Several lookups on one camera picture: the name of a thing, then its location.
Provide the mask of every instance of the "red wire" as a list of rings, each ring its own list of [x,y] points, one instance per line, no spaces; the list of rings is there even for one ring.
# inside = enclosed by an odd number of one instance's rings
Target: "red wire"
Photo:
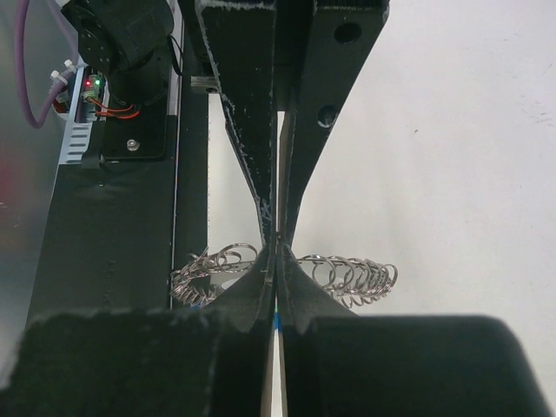
[[[132,115],[126,115],[126,116],[118,116],[118,115],[113,115],[111,113],[96,113],[97,116],[105,116],[105,117],[117,117],[118,119],[121,120],[129,120],[129,119],[135,119],[136,117],[139,116],[141,112],[140,111],[136,111],[134,114]]]
[[[103,105],[102,103],[98,102],[97,100],[95,100],[94,98],[90,98],[89,99],[91,102],[93,102],[94,104],[96,104],[98,107],[100,107],[101,109],[106,109],[108,111],[113,111],[115,113],[118,112],[123,112],[123,111],[130,111],[131,109],[133,109],[133,104],[130,105],[128,108],[126,109],[111,109],[109,107],[106,107],[105,105]]]
[[[122,120],[129,120],[129,119],[135,119],[137,116],[139,116],[139,111],[136,111],[133,115],[129,115],[129,116],[118,116],[118,119],[122,119]]]

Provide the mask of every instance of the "metal spring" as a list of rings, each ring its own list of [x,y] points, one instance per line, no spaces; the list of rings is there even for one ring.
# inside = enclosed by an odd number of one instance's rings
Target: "metal spring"
[[[208,249],[198,256],[191,255],[193,261],[170,276],[172,297],[190,307],[202,308],[214,301],[225,291],[222,285],[210,284],[205,291],[193,281],[214,274],[246,272],[254,261],[244,261],[237,252],[239,248],[252,251],[254,258],[258,255],[247,243],[228,245],[212,255]],[[398,281],[398,269],[394,265],[381,265],[369,259],[308,255],[297,261],[317,285],[346,308],[372,304],[386,297]]]

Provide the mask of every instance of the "black plastic part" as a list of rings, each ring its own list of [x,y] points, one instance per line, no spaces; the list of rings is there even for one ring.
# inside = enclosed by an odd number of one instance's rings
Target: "black plastic part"
[[[215,370],[230,331],[218,312],[83,311],[31,324],[0,414],[214,415]]]
[[[102,166],[102,150],[104,141],[104,129],[106,122],[93,122],[89,136],[89,146],[81,157],[81,168],[100,169]]]
[[[278,309],[284,331],[285,328],[292,328],[303,334],[316,317],[357,317],[305,274],[288,246],[282,244],[278,250]]]
[[[165,92],[155,51],[174,29],[164,0],[72,0],[62,13],[76,28],[83,60],[109,80],[121,103],[150,104]]]
[[[319,318],[295,352],[298,373],[286,358],[290,417],[550,416],[500,321]]]
[[[142,64],[174,29],[165,0],[72,0],[62,13],[79,33],[83,60],[105,75]]]
[[[255,199],[264,244],[276,230],[276,9],[271,0],[228,2],[234,7],[223,3],[198,2],[196,12],[208,42],[226,130]]]
[[[235,285],[204,308],[225,311],[237,329],[222,341],[215,377],[214,415],[266,415],[262,397],[267,379],[275,313],[274,251],[268,247]]]
[[[166,306],[174,162],[59,168],[29,317],[51,309]]]
[[[190,76],[184,69],[185,79]],[[175,211],[175,246],[172,269],[191,261],[189,254],[201,254],[208,246],[209,209],[209,97],[193,94],[182,83],[180,106],[180,146]],[[209,289],[210,277],[195,280],[195,285]]]
[[[175,131],[166,133],[168,121],[166,118],[168,99],[162,97],[155,104],[141,108],[141,113],[133,119],[120,120],[108,117],[104,127],[103,147],[101,153],[104,159],[110,161],[145,161],[161,160],[165,156],[168,142],[167,136]],[[115,102],[110,102],[111,108],[118,108]],[[139,143],[139,149],[128,149],[128,140]]]
[[[308,181],[381,33],[387,11],[387,0],[314,3],[301,74],[292,85],[294,93],[280,137],[279,230],[288,245],[294,239]],[[348,40],[353,27],[357,28],[356,36],[352,32]],[[342,42],[336,39],[338,32]]]
[[[301,75],[314,2],[280,0],[276,4],[275,105],[277,110],[286,111]]]
[[[186,32],[186,51],[185,67],[189,69],[192,76],[212,76],[213,71],[210,65],[209,53],[202,39],[201,25],[195,12],[197,0],[178,0],[183,16],[183,26]]]

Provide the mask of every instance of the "gray surface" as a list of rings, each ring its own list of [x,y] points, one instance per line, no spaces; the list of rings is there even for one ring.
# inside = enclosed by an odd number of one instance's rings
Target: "gray surface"
[[[0,2],[0,367],[23,331],[56,175],[63,123],[54,113],[41,130],[25,122],[17,101],[13,27],[17,0]],[[69,47],[44,1],[31,1],[27,76],[35,112]]]

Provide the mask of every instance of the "wire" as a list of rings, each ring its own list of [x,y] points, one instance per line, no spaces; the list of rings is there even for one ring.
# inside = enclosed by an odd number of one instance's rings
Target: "wire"
[[[33,110],[30,106],[29,92],[27,90],[27,76],[25,75],[25,24],[27,21],[29,6],[30,0],[19,0],[19,3],[17,4],[16,22],[14,27],[14,65],[16,71],[17,95],[19,97],[19,103],[23,112],[23,116],[32,128],[40,129],[46,122],[46,118],[48,117],[52,103],[62,92],[65,84],[59,80],[55,80],[52,83],[50,92],[39,111],[39,116],[38,118],[35,118]],[[75,62],[77,62],[79,56],[74,56],[74,58]],[[65,79],[70,79],[73,75],[74,73],[70,69],[62,73],[62,76]]]
[[[100,103],[99,101],[95,100],[94,98],[90,97],[89,98],[90,102],[93,102],[94,104],[96,104],[98,107],[102,108],[102,109],[106,109],[107,111],[111,111],[112,113],[119,113],[119,112],[123,112],[123,111],[130,111],[133,109],[133,104],[131,104],[128,108],[126,109],[111,109],[109,107],[106,107],[104,104]]]
[[[117,117],[118,119],[121,119],[121,120],[129,120],[129,119],[135,119],[136,117],[139,116],[140,113],[141,113],[140,111],[136,111],[132,115],[114,115],[112,113],[97,112],[96,115],[97,116],[104,116],[104,117]]]
[[[168,44],[168,49],[170,51],[170,57],[172,58],[172,66],[174,67],[174,71],[178,76],[183,76],[183,71],[180,68],[180,64],[178,63],[177,56],[175,54],[174,43],[177,49],[180,51],[180,57],[182,58],[182,63],[185,63],[185,56],[183,54],[182,47],[172,35],[166,38],[166,43]]]

